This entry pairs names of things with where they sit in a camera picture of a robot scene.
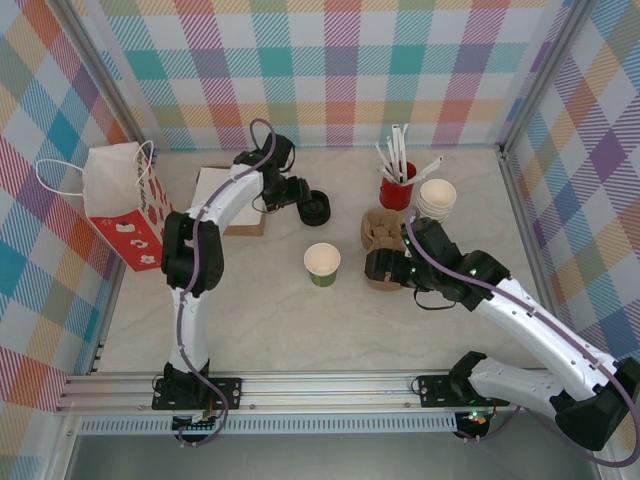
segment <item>red cup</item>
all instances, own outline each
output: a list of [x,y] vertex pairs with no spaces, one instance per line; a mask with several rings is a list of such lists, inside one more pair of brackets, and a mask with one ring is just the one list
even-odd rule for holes
[[[413,163],[407,162],[407,171],[409,173],[409,179],[415,177],[416,166]],[[413,185],[401,187],[383,177],[382,186],[380,187],[380,203],[384,208],[404,210],[409,206],[409,202],[411,202],[411,192],[413,192]]]

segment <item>paper bag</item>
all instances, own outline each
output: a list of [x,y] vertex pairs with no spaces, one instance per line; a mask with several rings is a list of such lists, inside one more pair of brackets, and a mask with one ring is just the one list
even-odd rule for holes
[[82,172],[85,213],[132,270],[158,268],[173,210],[138,143],[91,148]]

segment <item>white rope handle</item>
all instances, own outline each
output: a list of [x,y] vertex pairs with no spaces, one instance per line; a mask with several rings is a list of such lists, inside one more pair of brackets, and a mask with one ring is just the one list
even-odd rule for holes
[[60,165],[64,165],[66,167],[75,168],[79,172],[82,172],[82,169],[80,167],[78,167],[77,165],[74,165],[73,163],[63,162],[62,160],[56,160],[55,158],[41,158],[40,160],[37,160],[35,165],[33,166],[33,168],[36,171],[36,179],[38,180],[38,183],[40,185],[42,185],[42,188],[44,188],[45,190],[49,190],[50,192],[57,193],[59,195],[68,195],[68,196],[71,196],[71,197],[81,197],[82,196],[82,193],[61,192],[60,190],[56,190],[55,188],[51,188],[50,186],[46,185],[42,181],[42,178],[40,178],[40,171],[38,170],[38,165],[40,165],[42,162],[59,163]]
[[138,180],[136,180],[136,183],[134,183],[134,185],[137,185],[138,182],[140,182],[140,180],[142,180],[142,177],[144,177],[145,174],[149,171],[149,168],[151,168],[151,159],[153,158],[153,150],[154,150],[153,140],[147,140],[142,145],[140,145],[138,147],[138,150],[136,150],[135,155],[133,156],[133,160],[135,161],[136,158],[138,158],[138,154],[140,153],[140,150],[142,150],[147,143],[151,144],[151,149],[149,150],[149,161],[147,162],[147,168],[144,169],[144,171],[138,177]]

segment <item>marble surface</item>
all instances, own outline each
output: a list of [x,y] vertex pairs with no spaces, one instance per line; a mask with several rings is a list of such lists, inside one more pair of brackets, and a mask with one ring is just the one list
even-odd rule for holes
[[[444,222],[460,250],[485,250],[535,295],[495,154],[490,149],[410,150],[418,170],[438,155],[458,200]],[[186,209],[200,166],[228,165],[235,152],[163,153],[156,171],[178,209]],[[294,206],[267,218],[263,237],[223,237],[225,273],[208,325],[212,371],[394,370],[450,368],[469,350],[515,366],[538,362],[489,320],[458,306],[425,312],[412,292],[378,292],[365,282],[362,215],[378,207],[379,159],[373,149],[298,151],[293,174],[327,193],[330,221],[303,225]],[[314,286],[302,257],[317,242],[342,255],[336,282]],[[438,293],[422,303],[442,305]],[[99,370],[161,371],[174,335],[169,289],[160,270],[127,271]]]

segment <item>purple cable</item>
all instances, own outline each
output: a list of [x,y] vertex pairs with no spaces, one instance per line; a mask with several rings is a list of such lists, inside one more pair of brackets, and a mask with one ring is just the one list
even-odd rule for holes
[[180,350],[180,356],[182,357],[182,360],[187,365],[191,373],[193,373],[196,376],[196,378],[200,380],[204,385],[209,387],[218,397],[220,397],[220,400],[222,400],[224,416],[222,417],[222,421],[220,422],[220,425],[218,426],[218,428],[214,432],[207,435],[200,442],[191,442],[191,443],[186,442],[184,438],[182,438],[182,431],[184,430],[184,428],[179,429],[178,439],[182,442],[182,445],[187,445],[189,447],[199,447],[200,445],[205,445],[210,441],[212,441],[214,438],[216,438],[220,434],[220,431],[226,425],[227,417],[229,416],[229,402],[227,401],[227,398],[224,396],[224,393],[222,393],[222,391],[218,387],[216,387],[213,383],[211,383],[204,375],[202,375],[195,368],[195,366],[193,365],[193,363],[191,363],[191,360],[189,359],[187,354],[184,352],[184,344],[182,343],[182,317],[184,315],[184,304],[186,302],[187,294],[191,292],[194,285],[196,284],[196,281],[198,279],[198,273],[200,271],[200,248],[198,245],[198,226],[200,225],[200,221],[202,220],[202,217],[208,211],[211,203],[218,197],[218,195],[220,195],[224,191],[225,188],[227,188],[232,183],[240,180],[242,177],[249,175],[251,172],[256,171],[258,168],[260,168],[262,165],[264,165],[271,159],[271,156],[273,155],[273,152],[275,151],[275,148],[276,148],[276,132],[273,130],[273,127],[271,126],[271,124],[266,120],[263,120],[262,118],[253,119],[249,124],[249,130],[251,132],[251,138],[253,139],[253,143],[256,145],[257,148],[258,148],[258,144],[256,142],[255,134],[253,133],[253,128],[256,123],[262,123],[269,129],[269,134],[271,135],[271,147],[269,148],[269,151],[267,152],[265,157],[262,160],[260,160],[258,163],[256,163],[253,167],[247,170],[244,170],[243,172],[239,173],[233,178],[227,179],[222,185],[220,185],[211,194],[211,196],[207,199],[207,201],[204,202],[204,205],[198,212],[198,215],[196,215],[195,221],[193,222],[193,273],[191,274],[191,280],[189,281],[187,288],[185,288],[182,291],[182,293],[180,293],[180,306],[178,307],[178,316],[177,316],[178,318],[176,320],[178,348]]
[[[634,427],[636,429],[636,444],[635,444],[635,447],[633,449],[633,452],[631,452],[631,455],[629,455],[629,457],[626,458],[625,460],[621,460],[619,462],[611,462],[609,460],[602,460],[600,458],[595,457],[594,455],[590,455],[590,454],[586,453],[585,450],[582,447],[576,445],[573,442],[573,440],[571,440],[570,438],[568,438],[564,434],[558,432],[555,428],[549,428],[549,425],[547,425],[547,423],[543,422],[542,425],[544,425],[545,427],[549,428],[554,435],[556,435],[558,438],[562,439],[565,443],[567,443],[571,447],[575,448],[576,451],[580,455],[582,455],[585,458],[588,458],[589,460],[591,460],[592,462],[594,462],[594,463],[596,463],[598,465],[602,465],[603,467],[611,467],[611,468],[623,468],[623,467],[628,467],[629,465],[632,465],[638,459],[638,457],[640,457],[640,412],[636,409],[636,406],[635,406],[635,404],[633,402],[633,399],[629,396],[629,394],[624,389],[622,384],[618,381],[618,379],[616,377],[614,377],[613,374],[611,372],[609,372],[609,370],[604,368],[604,366],[602,366],[600,364],[598,359],[596,357],[594,357],[591,352],[589,352],[586,348],[584,348],[582,345],[580,345],[578,342],[576,342],[573,338],[571,338],[569,335],[567,335],[561,328],[559,328],[554,322],[552,322],[550,319],[548,319],[545,315],[542,315],[540,312],[537,312],[533,307],[531,307],[531,305],[529,305],[526,302],[520,300],[518,297],[516,297],[514,295],[511,295],[509,292],[505,292],[504,290],[502,290],[502,289],[500,289],[498,287],[495,287],[494,285],[491,285],[490,283],[483,282],[482,280],[478,280],[477,278],[467,277],[466,275],[461,275],[458,272],[454,272],[453,270],[450,270],[449,268],[445,267],[444,265],[440,265],[433,258],[431,258],[429,256],[429,254],[424,251],[424,249],[422,248],[422,246],[418,243],[418,240],[416,239],[415,233],[413,232],[413,227],[411,226],[411,213],[409,213],[409,215],[407,216],[406,225],[407,225],[407,234],[409,235],[409,239],[411,240],[411,243],[413,244],[413,247],[417,250],[417,252],[420,254],[420,256],[422,258],[424,258],[432,267],[434,267],[435,269],[441,271],[445,275],[450,276],[451,278],[455,278],[456,280],[460,280],[460,281],[463,281],[463,282],[466,282],[466,283],[477,285],[477,286],[485,288],[485,289],[487,289],[487,290],[489,290],[491,292],[497,293],[498,295],[501,295],[501,296],[505,297],[508,300],[511,300],[512,302],[514,302],[515,304],[517,304],[521,308],[525,309],[530,314],[535,315],[540,321],[542,321],[542,323],[544,323],[547,327],[549,327],[555,333],[560,335],[569,345],[571,345],[578,352],[580,352],[580,354],[584,358],[589,360],[589,362],[591,362],[592,365],[597,365],[598,370],[600,370],[602,372],[602,374],[605,377],[607,377],[607,379],[613,384],[613,386],[616,387],[616,389],[618,390],[618,393],[620,394],[620,396],[622,396],[622,399],[627,404],[627,408],[629,409],[629,413],[631,414],[631,417],[633,418],[633,424],[634,424]],[[504,431],[504,427],[506,425],[507,425],[507,422],[505,422],[505,425],[503,425],[502,428],[500,428],[500,429],[496,430],[495,432],[493,432],[493,434],[491,436],[485,437],[485,439],[491,438],[491,437],[495,436],[495,434],[497,434],[498,432]]]

